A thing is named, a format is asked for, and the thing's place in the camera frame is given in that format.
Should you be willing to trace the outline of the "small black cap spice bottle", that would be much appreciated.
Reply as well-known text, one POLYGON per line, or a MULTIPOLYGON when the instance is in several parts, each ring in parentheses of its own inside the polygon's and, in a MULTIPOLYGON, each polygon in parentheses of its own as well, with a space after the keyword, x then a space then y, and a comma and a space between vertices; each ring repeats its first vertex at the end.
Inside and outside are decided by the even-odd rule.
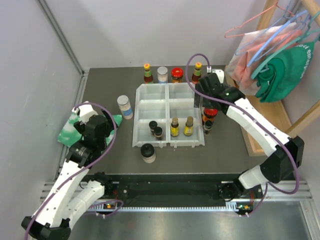
POLYGON ((207 120, 203 124, 203 133, 204 135, 208 135, 213 127, 213 122, 211 120, 207 120))

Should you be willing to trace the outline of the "yellow label brown bottle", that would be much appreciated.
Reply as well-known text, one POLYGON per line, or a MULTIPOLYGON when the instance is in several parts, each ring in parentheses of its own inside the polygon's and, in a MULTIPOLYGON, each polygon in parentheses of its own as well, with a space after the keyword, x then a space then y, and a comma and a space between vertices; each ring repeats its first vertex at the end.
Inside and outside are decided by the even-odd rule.
POLYGON ((188 116, 185 122, 185 127, 183 133, 185 136, 189 137, 193 134, 193 126, 194 126, 194 118, 192 116, 188 116))
POLYGON ((179 119, 173 117, 170 124, 170 135, 172 137, 177 137, 179 135, 179 119))

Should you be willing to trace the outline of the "black cap pepper bottle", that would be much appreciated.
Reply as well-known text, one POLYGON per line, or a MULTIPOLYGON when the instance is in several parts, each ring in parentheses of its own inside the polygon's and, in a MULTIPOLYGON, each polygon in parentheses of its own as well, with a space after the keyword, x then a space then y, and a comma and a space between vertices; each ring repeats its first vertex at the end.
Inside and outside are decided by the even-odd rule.
POLYGON ((157 141, 163 140, 163 129, 161 127, 159 127, 159 126, 155 127, 153 133, 154 133, 155 139, 157 141))
POLYGON ((152 120, 149 122, 148 126, 150 128, 150 133, 153 136, 155 132, 155 128, 158 126, 158 123, 155 120, 152 120))

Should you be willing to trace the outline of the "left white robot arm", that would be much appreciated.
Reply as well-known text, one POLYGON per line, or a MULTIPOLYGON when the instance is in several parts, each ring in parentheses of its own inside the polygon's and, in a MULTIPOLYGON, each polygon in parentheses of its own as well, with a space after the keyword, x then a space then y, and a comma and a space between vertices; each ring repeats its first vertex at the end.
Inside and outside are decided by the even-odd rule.
POLYGON ((114 191, 110 179, 103 172, 96 173, 77 196, 78 185, 90 168, 100 161, 113 146, 107 137, 118 125, 107 112, 93 113, 87 120, 74 123, 81 137, 70 148, 62 170, 38 210, 21 223, 24 238, 36 240, 67 240, 75 223, 99 198, 109 198, 114 191))

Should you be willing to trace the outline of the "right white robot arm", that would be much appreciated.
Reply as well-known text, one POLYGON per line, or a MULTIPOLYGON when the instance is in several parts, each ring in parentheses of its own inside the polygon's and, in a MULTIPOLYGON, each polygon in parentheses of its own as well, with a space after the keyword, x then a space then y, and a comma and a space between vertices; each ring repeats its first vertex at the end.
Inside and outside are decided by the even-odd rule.
POLYGON ((261 115, 236 87, 220 82, 216 73, 199 79, 195 93, 203 97, 202 105, 216 109, 238 123, 262 147, 267 159, 241 173, 233 182, 233 192, 245 198, 252 188, 269 183, 274 186, 291 173, 300 181, 298 168, 302 164, 305 143, 299 137, 290 137, 261 115))

